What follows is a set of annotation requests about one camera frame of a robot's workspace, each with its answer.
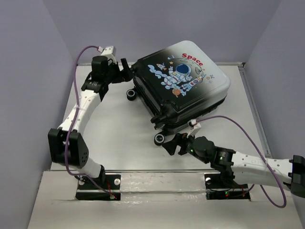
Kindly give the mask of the black hard-shell suitcase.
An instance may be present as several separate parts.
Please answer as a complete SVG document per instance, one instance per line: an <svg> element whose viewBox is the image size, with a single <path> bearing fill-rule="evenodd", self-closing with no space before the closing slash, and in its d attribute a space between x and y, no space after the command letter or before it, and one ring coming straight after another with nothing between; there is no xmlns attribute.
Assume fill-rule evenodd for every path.
<svg viewBox="0 0 305 229"><path fill-rule="evenodd" d="M230 78L192 41L181 41L138 59L132 66L134 87L129 101L139 97L156 130L157 146L222 104Z"/></svg>

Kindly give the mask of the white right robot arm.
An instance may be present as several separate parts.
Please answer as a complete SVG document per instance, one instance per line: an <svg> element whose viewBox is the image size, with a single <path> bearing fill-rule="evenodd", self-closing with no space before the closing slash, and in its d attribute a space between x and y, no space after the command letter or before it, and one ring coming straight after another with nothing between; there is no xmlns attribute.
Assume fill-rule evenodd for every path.
<svg viewBox="0 0 305 229"><path fill-rule="evenodd" d="M262 159L233 149L215 146L206 137L176 134L162 144L173 155L179 146L180 155L190 154L220 172L219 181L224 187L234 183L282 187L293 195L305 196L305 158L294 155L291 159Z"/></svg>

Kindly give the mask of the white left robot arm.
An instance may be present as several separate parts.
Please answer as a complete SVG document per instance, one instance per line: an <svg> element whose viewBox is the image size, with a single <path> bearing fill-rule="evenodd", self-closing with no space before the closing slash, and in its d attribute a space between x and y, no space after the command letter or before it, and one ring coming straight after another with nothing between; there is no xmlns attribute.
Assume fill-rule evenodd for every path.
<svg viewBox="0 0 305 229"><path fill-rule="evenodd" d="M102 102L112 83L129 82L132 72L125 58L122 66L106 56L95 56L91 62L91 72L80 90L75 91L76 104L66 119L57 128L48 132L48 141L53 163L65 166L67 172L78 171L86 176L94 188L105 184L106 175L103 165L89 156L89 149L83 139L83 132L94 110Z"/></svg>

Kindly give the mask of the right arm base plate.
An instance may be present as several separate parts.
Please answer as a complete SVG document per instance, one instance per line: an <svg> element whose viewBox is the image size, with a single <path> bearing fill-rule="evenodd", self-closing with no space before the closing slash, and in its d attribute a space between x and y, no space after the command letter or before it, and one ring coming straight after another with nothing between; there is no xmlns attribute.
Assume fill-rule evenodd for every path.
<svg viewBox="0 0 305 229"><path fill-rule="evenodd" d="M220 180L219 173L208 173L204 175L206 199L207 200L250 200L248 185L239 185L236 182L226 185Z"/></svg>

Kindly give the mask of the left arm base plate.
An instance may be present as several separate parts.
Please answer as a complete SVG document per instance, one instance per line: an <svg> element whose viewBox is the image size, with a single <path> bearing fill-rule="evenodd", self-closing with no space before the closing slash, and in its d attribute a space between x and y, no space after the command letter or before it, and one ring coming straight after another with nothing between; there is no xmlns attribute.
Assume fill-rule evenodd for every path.
<svg viewBox="0 0 305 229"><path fill-rule="evenodd" d="M75 176L78 180L75 198L84 201L120 201L121 174L107 174L102 183L98 179L93 182L87 177Z"/></svg>

